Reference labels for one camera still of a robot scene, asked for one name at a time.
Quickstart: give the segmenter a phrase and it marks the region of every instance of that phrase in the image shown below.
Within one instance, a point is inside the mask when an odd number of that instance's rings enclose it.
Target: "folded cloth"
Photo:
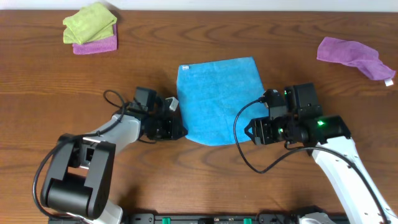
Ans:
[[[66,17],[63,25],[63,43],[84,44],[94,40],[101,40],[113,35],[112,25],[116,17],[101,3],[96,2],[83,7],[73,16]]]
[[[207,146],[234,144],[233,124],[239,110],[264,93],[253,58],[181,65],[177,94],[186,138]],[[250,140],[244,128],[253,118],[268,116],[262,103],[240,115],[236,124],[239,142]]]
[[[77,55],[84,55],[116,50],[118,49],[118,33],[116,30],[116,24],[113,24],[113,33],[113,36],[102,40],[96,40],[82,45],[73,44],[73,53]]]
[[[357,41],[325,37],[318,48],[318,60],[357,67],[371,80],[389,80],[396,74],[379,60],[379,52]]]

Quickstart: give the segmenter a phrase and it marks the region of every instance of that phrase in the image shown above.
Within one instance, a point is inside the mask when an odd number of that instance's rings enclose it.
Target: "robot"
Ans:
[[[121,105],[110,102],[113,92]],[[108,200],[114,157],[128,144],[142,141],[146,135],[153,141],[173,141],[188,132],[174,115],[178,100],[163,98],[156,91],[138,87],[134,101],[124,102],[112,90],[104,98],[118,110],[110,121],[83,135],[64,134],[44,158],[35,175],[33,197],[36,206],[49,217],[49,224],[293,224],[293,223],[398,223],[363,166],[348,127],[340,116],[324,116],[312,83],[288,86],[284,97],[277,90],[267,90],[238,113],[234,123],[236,145],[245,163],[263,174],[283,158],[306,151],[330,180],[346,216],[328,216],[317,207],[292,211],[290,215],[261,214],[253,216],[199,216],[124,214],[123,209]],[[265,170],[257,170],[246,160],[236,138],[239,115],[254,103],[264,103],[269,116],[254,118],[244,129],[254,144],[285,141],[288,153]],[[289,147],[293,143],[304,147]],[[37,179],[44,164],[52,157],[40,194]],[[85,177],[68,172],[68,167],[88,169]],[[54,215],[44,207],[63,215]]]

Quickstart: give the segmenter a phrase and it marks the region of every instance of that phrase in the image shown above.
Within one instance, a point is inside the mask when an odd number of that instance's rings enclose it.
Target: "purple towel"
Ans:
[[[101,52],[109,52],[118,48],[118,33],[116,24],[113,25],[113,36],[85,43],[82,45],[73,44],[73,53],[77,55],[95,54]]]
[[[371,80],[390,80],[396,74],[379,60],[377,50],[357,41],[325,37],[319,45],[317,59],[357,67]]]

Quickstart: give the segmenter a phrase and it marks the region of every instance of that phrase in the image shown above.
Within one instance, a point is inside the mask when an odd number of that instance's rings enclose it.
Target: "brown surface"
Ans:
[[[0,12],[0,222],[44,223],[30,188],[44,155],[63,133],[85,133],[114,108],[105,89],[131,100],[136,86],[176,94],[181,64],[253,56],[265,88],[314,82],[326,114],[340,114],[359,155],[398,211],[398,85],[316,60],[325,36],[377,49],[398,69],[398,14],[309,12],[119,12],[119,50],[79,56],[62,43],[62,19],[75,11]],[[264,167],[282,144],[243,144]],[[126,210],[257,213],[316,204],[342,212],[328,179],[306,154],[266,175],[244,165],[235,146],[186,139],[129,146],[115,161],[111,199]]]

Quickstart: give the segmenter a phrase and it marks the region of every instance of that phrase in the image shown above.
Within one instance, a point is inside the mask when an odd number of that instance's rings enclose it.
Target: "robotic arm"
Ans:
[[[187,134],[179,119],[172,116],[178,101],[163,99],[154,90],[137,88],[134,102],[115,112],[111,120],[85,137],[64,145],[53,155],[42,187],[41,204],[92,224],[119,224],[123,210],[108,200],[113,161],[116,154],[143,134],[151,140],[176,140]],[[58,143],[72,137],[64,134]],[[68,172],[68,167],[88,169],[86,177]]]
[[[245,133],[255,144],[272,144],[285,141],[301,142],[305,147],[330,149],[343,155],[352,165],[329,152],[313,150],[310,155],[329,178],[349,222],[381,223],[386,215],[390,223],[398,223],[397,216],[383,199],[372,181],[355,148],[351,133],[340,116],[323,116],[312,83],[286,87],[285,100],[276,90],[267,90],[262,102],[269,109],[269,116],[252,119]],[[353,169],[362,173],[365,182]],[[375,198],[381,205],[376,206]],[[332,223],[320,214],[308,214],[300,223]]]

